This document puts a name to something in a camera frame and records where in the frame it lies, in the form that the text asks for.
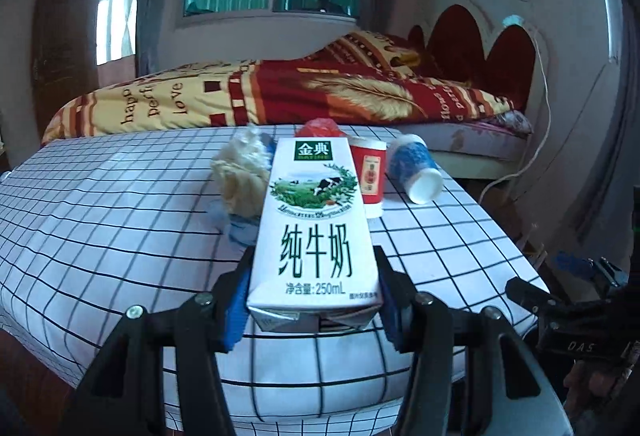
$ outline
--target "milk carton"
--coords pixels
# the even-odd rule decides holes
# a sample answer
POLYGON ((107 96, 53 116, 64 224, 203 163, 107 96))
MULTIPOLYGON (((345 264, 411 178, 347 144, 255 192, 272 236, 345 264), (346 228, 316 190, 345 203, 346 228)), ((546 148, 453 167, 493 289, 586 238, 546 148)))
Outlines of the milk carton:
POLYGON ((382 304, 349 143, 280 139, 247 307, 263 331, 366 326, 382 304))

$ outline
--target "cow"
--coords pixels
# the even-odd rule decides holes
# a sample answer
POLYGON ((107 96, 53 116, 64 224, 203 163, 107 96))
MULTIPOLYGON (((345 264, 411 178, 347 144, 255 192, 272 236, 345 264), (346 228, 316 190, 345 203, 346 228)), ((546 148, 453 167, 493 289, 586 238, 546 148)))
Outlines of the cow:
POLYGON ((314 196, 318 196, 321 192, 326 191, 327 189, 331 189, 336 185, 340 185, 342 183, 342 178, 340 176, 336 176, 334 178, 322 178, 318 187, 314 189, 314 196))

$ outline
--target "door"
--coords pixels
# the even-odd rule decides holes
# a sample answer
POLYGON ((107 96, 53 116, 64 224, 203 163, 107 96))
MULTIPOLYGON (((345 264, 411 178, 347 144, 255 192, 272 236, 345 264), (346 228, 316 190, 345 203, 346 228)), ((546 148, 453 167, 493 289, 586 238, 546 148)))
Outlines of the door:
POLYGON ((31 35, 31 83, 40 136, 70 100, 97 89, 93 0, 36 0, 31 35))

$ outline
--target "red and yellow blanket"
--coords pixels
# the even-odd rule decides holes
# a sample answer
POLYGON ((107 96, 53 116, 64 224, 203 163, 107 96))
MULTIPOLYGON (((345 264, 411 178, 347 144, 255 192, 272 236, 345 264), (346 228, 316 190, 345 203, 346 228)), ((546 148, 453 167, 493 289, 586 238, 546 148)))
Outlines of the red and yellow blanket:
POLYGON ((504 113, 510 101, 462 83, 417 76, 419 55, 398 41, 352 32, 305 58, 188 64, 83 95, 42 139, 185 127, 462 122, 504 113))

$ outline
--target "hand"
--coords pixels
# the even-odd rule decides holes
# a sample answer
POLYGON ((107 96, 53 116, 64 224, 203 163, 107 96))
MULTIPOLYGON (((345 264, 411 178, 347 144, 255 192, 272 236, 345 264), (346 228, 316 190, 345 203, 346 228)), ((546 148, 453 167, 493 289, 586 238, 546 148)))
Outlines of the hand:
POLYGON ((579 360, 564 378, 564 387, 569 392, 564 402, 564 411, 569 418, 580 415, 594 398, 605 398, 620 376, 615 371, 597 371, 579 360))

